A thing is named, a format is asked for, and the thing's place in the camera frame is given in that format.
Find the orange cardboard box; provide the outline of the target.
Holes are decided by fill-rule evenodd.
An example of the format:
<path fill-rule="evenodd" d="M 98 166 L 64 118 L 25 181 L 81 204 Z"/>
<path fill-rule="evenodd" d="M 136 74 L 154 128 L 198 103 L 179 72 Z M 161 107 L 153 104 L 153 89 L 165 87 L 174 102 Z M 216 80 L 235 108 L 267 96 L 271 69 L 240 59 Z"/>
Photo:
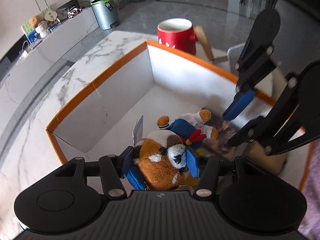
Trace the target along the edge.
<path fill-rule="evenodd" d="M 143 134 L 167 115 L 176 119 L 203 108 L 221 115 L 235 94 L 236 77 L 198 57 L 146 41 L 67 100 L 47 126 L 61 161 L 96 161 L 132 145 L 136 122 Z"/>

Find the photo card box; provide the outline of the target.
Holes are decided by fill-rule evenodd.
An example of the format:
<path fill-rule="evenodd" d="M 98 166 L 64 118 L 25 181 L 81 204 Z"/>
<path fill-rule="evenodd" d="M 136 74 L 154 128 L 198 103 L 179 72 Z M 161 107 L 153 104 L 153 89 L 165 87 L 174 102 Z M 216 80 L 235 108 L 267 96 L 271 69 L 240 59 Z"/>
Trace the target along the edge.
<path fill-rule="evenodd" d="M 233 161 L 237 156 L 237 147 L 228 147 L 227 141 L 235 135 L 239 130 L 231 122 L 225 121 L 219 114 L 208 109 L 201 109 L 205 114 L 211 113 L 211 118 L 206 119 L 206 122 L 201 127 L 201 130 L 206 134 L 203 144 L 200 148 L 204 155 L 215 155 L 223 161 Z"/>

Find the red panda plush toy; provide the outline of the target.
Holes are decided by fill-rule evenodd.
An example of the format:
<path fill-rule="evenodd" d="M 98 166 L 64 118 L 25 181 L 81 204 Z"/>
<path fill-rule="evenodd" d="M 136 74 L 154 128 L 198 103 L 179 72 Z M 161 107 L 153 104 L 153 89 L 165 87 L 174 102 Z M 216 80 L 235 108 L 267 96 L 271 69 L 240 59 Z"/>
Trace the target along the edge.
<path fill-rule="evenodd" d="M 170 190 L 184 184 L 190 176 L 187 147 L 197 150 L 205 139 L 216 139 L 217 129 L 207 126 L 212 118 L 208 109 L 186 113 L 174 122 L 163 115 L 158 130 L 135 143 L 133 165 L 126 175 L 136 190 Z"/>

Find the grey pedal trash bin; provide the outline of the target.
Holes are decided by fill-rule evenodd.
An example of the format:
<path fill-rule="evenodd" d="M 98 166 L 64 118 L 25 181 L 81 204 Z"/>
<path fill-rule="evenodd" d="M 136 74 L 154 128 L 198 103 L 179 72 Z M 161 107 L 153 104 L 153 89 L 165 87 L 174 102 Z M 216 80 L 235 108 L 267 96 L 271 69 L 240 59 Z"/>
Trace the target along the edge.
<path fill-rule="evenodd" d="M 114 0 L 89 0 L 101 30 L 117 27 L 120 22 Z"/>

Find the gold patterned gift box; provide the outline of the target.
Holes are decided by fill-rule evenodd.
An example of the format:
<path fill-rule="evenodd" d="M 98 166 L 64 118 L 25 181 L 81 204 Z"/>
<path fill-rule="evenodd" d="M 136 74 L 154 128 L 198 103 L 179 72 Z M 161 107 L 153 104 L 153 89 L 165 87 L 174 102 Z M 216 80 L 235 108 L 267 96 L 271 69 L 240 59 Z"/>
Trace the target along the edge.
<path fill-rule="evenodd" d="M 268 156 L 265 154 L 264 148 L 255 141 L 247 144 L 242 156 L 248 158 L 272 174 L 280 174 L 286 165 L 288 153 Z"/>

